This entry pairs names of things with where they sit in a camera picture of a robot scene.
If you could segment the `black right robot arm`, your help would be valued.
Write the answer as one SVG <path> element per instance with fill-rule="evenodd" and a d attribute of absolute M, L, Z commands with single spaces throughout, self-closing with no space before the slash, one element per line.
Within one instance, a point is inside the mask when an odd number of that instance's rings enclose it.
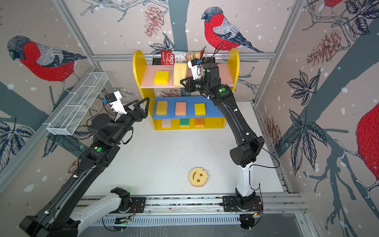
<path fill-rule="evenodd" d="M 237 147 L 230 150 L 231 158 L 236 165 L 241 167 L 238 173 L 236 196 L 241 200 L 253 197 L 255 190 L 251 183 L 250 168 L 256 162 L 265 141 L 249 127 L 237 106 L 232 89 L 222 84 L 218 65 L 204 64 L 203 77 L 195 72 L 192 77 L 181 79 L 180 83 L 186 92 L 197 91 L 201 95 L 204 94 L 223 114 L 237 144 Z"/>

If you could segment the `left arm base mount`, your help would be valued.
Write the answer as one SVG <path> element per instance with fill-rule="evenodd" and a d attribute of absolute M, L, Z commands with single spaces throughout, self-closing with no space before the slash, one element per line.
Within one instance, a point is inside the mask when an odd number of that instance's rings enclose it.
<path fill-rule="evenodd" d="M 120 187 L 112 189 L 110 193 L 116 194 L 116 197 L 120 199 L 120 204 L 112 213 L 137 214 L 144 212 L 146 197 L 132 197 L 129 191 Z"/>

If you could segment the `pale pink sponge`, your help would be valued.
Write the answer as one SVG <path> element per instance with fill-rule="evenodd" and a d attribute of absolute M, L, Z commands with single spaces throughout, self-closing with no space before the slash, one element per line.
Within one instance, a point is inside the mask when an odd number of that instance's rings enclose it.
<path fill-rule="evenodd" d="M 161 121 L 162 128 L 171 128 L 172 127 L 172 119 L 163 119 Z"/>

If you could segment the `salmon pink sponge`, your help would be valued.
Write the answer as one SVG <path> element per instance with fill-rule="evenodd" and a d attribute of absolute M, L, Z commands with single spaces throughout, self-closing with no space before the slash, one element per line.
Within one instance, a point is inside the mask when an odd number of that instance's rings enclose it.
<path fill-rule="evenodd" d="M 186 116 L 186 115 L 187 115 L 187 103 L 176 102 L 175 116 Z"/>

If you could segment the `yellow rectangular sponge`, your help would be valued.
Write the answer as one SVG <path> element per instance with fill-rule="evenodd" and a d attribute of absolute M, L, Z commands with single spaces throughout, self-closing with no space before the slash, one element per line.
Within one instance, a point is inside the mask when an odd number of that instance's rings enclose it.
<path fill-rule="evenodd" d="M 165 116 L 167 115 L 168 101 L 158 101 L 156 106 L 156 115 Z"/>

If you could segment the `cream beige sponge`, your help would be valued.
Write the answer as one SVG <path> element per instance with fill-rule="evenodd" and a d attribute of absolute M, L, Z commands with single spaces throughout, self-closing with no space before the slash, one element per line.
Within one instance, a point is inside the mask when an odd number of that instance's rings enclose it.
<path fill-rule="evenodd" d="M 174 65 L 173 85 L 175 87 L 183 87 L 181 80 L 187 78 L 188 69 L 187 63 L 176 63 Z"/>

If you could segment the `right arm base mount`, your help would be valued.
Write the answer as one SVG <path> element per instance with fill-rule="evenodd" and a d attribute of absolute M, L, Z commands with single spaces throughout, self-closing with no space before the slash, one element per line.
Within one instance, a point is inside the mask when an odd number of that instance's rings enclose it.
<path fill-rule="evenodd" d="M 224 212 L 262 212 L 263 202 L 261 197 L 255 193 L 247 196 L 241 197 L 236 196 L 223 196 L 220 206 L 223 207 Z"/>

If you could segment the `green scouring sponge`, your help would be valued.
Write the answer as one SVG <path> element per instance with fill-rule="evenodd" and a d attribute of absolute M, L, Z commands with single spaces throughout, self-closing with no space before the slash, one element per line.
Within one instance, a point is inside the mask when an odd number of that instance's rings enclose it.
<path fill-rule="evenodd" d="M 180 119 L 180 127 L 188 127 L 190 126 L 190 120 L 188 119 Z"/>

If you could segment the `small bright yellow sponge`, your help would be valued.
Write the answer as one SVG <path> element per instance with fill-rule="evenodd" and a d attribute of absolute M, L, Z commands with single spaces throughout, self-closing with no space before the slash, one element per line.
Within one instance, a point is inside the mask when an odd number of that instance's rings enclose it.
<path fill-rule="evenodd" d="M 206 107 L 204 103 L 196 103 L 194 105 L 194 113 L 195 116 L 205 116 L 206 115 Z"/>

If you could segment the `orange scouring sponge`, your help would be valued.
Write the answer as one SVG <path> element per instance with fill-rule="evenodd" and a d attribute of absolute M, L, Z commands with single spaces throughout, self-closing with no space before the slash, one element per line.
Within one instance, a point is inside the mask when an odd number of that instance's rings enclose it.
<path fill-rule="evenodd" d="M 194 122 L 195 127 L 205 127 L 205 118 L 196 118 Z"/>

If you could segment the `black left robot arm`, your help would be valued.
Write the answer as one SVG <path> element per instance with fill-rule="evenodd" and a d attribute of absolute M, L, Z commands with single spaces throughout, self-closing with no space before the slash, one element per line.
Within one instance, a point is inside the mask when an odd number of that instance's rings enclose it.
<path fill-rule="evenodd" d="M 98 201 L 82 211 L 74 209 L 95 179 L 111 164 L 133 124 L 149 114 L 148 97 L 134 100 L 122 108 L 126 113 L 117 120 L 108 114 L 96 115 L 88 130 L 96 141 L 78 158 L 77 171 L 62 186 L 52 200 L 35 216 L 26 216 L 19 227 L 30 237 L 77 237 L 92 223 L 119 209 L 129 210 L 130 193 L 114 188 L 105 200 Z"/>

